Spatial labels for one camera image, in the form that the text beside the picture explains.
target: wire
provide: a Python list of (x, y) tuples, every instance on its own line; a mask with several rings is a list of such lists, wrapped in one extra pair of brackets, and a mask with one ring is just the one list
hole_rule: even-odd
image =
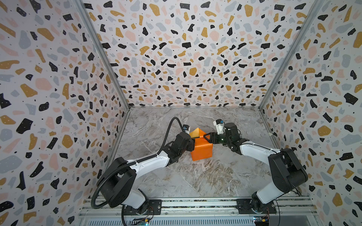
[(279, 223), (278, 223), (278, 225), (277, 226), (279, 226), (279, 224), (280, 224), (280, 209), (279, 209), (279, 204), (278, 204), (278, 201), (277, 201), (277, 199), (274, 199), (275, 200), (275, 202), (277, 202), (277, 205), (278, 205), (278, 212), (279, 212)]
[(162, 149), (163, 149), (163, 147), (165, 146), (165, 143), (166, 143), (166, 141), (167, 141), (167, 136), (168, 136), (168, 133), (170, 132), (170, 128), (171, 128), (172, 122), (173, 122), (175, 119), (177, 120), (178, 124), (180, 125), (182, 132), (185, 131), (184, 128), (182, 127), (181, 122), (180, 122), (180, 120), (178, 119), (178, 117), (173, 117), (173, 118), (171, 119), (171, 121), (170, 121), (170, 124), (168, 124), (168, 128), (167, 128), (167, 130), (166, 130), (165, 138), (163, 139), (163, 143), (162, 143), (162, 145), (161, 145), (160, 150), (157, 152), (157, 154), (160, 154), (161, 151), (162, 151)]

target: orange cube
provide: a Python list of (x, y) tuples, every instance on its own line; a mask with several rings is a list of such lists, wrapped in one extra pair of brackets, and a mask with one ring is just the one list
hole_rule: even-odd
[(195, 138), (195, 149), (191, 152), (192, 161), (197, 161), (204, 158), (212, 157), (212, 147), (203, 136), (206, 133), (199, 128), (196, 128), (190, 133), (191, 138)]

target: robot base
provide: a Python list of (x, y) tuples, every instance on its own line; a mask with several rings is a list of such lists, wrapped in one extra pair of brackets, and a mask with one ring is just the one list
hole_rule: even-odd
[[(148, 203), (148, 206), (153, 208), (153, 215), (160, 215), (161, 214), (161, 207), (162, 207), (162, 200), (161, 199), (151, 199), (150, 202)], [(126, 206), (123, 207), (123, 213), (125, 216), (134, 216), (137, 215), (137, 209), (131, 207), (131, 206)], [(152, 216), (152, 212), (148, 212), (145, 211), (143, 214), (140, 214), (140, 216), (142, 215), (147, 215), (149, 214), (149, 216)]]
[[(236, 200), (236, 205), (237, 205), (236, 208), (239, 211), (239, 214), (255, 214), (256, 213), (252, 210), (251, 200), (252, 199), (237, 199)], [(269, 204), (265, 205), (260, 211), (258, 211), (258, 213), (267, 214), (268, 208), (269, 208), (269, 213), (271, 213), (271, 214), (277, 213), (277, 210), (276, 210), (273, 202), (270, 202)]]

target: metal frame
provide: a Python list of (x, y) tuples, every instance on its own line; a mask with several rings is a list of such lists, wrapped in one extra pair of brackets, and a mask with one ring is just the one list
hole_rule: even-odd
[(111, 67), (108, 57), (106, 56), (106, 53), (103, 50), (102, 44), (97, 37), (96, 30), (93, 27), (93, 23), (91, 22), (91, 19), (89, 18), (88, 13), (84, 7), (84, 3), (82, 0), (73, 0), (73, 2), (75, 4), (75, 8), (77, 9), (77, 11), (83, 21), (84, 27), (87, 29), (87, 31), (89, 33), (90, 39), (92, 40), (94, 47), (96, 48), (101, 60), (103, 61), (104, 67), (106, 68), (106, 71), (114, 85), (114, 88), (117, 91), (119, 98), (122, 101), (125, 111), (128, 112), (130, 109), (130, 106), (126, 100), (126, 97), (123, 94), (123, 91), (118, 83), (117, 78), (114, 75), (114, 71)]
[(302, 43), (302, 40), (303, 40), (305, 34), (309, 30), (309, 27), (312, 25), (313, 20), (316, 18), (320, 8), (322, 7), (323, 2), (324, 2), (324, 0), (315, 0), (314, 3), (312, 4), (312, 6), (307, 14), (307, 18), (304, 20), (299, 33), (295, 37), (295, 40), (293, 41), (290, 49), (288, 50), (287, 55), (285, 56), (282, 64), (280, 65), (275, 77), (271, 81), (269, 88), (263, 97), (263, 100), (261, 100), (259, 109), (263, 109), (264, 106), (266, 105), (266, 103), (268, 102), (270, 95), (273, 93), (274, 88), (278, 84), (278, 81), (280, 80), (284, 71), (286, 70), (287, 66), (289, 65), (290, 60), (293, 58), (294, 53), (298, 49), (299, 45)]

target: patterned wall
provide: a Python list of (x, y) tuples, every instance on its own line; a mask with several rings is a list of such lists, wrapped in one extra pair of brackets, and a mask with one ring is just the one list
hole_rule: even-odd
[(74, 225), (123, 106), (71, 1), (0, 7), (0, 225)]
[(325, 1), (263, 109), (327, 226), (362, 222), (362, 1)]
[(131, 106), (257, 106), (311, 0), (84, 0)]

